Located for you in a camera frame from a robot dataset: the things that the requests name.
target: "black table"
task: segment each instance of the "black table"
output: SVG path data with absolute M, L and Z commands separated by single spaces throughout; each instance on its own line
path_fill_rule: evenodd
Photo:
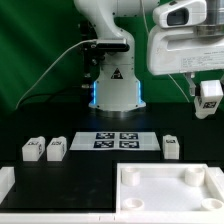
M 192 104 L 150 104 L 145 113 L 119 120 L 96 117 L 80 104 L 28 104 L 0 125 L 0 167 L 14 166 L 16 184 L 0 212 L 115 212 L 116 164 L 206 163 L 224 168 L 224 112 L 198 120 Z M 70 146 L 77 131 L 153 131 L 175 135 L 180 160 L 164 160 L 156 151 L 67 151 L 62 162 L 22 161 L 31 137 L 65 136 Z

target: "blue led light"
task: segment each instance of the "blue led light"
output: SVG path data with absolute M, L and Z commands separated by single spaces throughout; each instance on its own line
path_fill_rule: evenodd
M 93 104 L 96 104 L 96 82 L 93 84 Z
M 142 102 L 142 96 L 141 96 L 141 91 L 142 90 L 142 87 L 141 87 L 141 82 L 138 82 L 138 101 L 139 101 L 139 104 Z

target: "small white box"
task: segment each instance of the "small white box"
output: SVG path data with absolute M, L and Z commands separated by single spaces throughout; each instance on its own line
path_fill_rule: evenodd
M 222 86 L 219 80 L 201 82 L 201 96 L 195 97 L 196 116 L 204 119 L 214 114 L 223 97 Z
M 31 138 L 22 148 L 23 161 L 38 161 L 45 151 L 45 138 Z
M 163 136 L 163 154 L 165 159 L 179 159 L 180 145 L 177 137 Z
M 66 151 L 66 138 L 53 138 L 47 147 L 47 161 L 62 161 Z
M 0 204 L 15 183 L 14 167 L 2 167 L 0 170 Z

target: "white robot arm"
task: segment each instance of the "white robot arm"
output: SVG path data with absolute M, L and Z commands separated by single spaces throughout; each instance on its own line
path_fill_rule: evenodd
M 90 108 L 104 116 L 128 116 L 145 107 L 141 100 L 140 82 L 135 77 L 135 41 L 133 36 L 114 23 L 115 17 L 142 15 L 140 0 L 74 0 L 78 11 L 94 27 L 97 43 L 92 47 L 105 50 L 100 75 L 94 83 Z M 158 6 L 157 0 L 143 0 L 145 12 Z

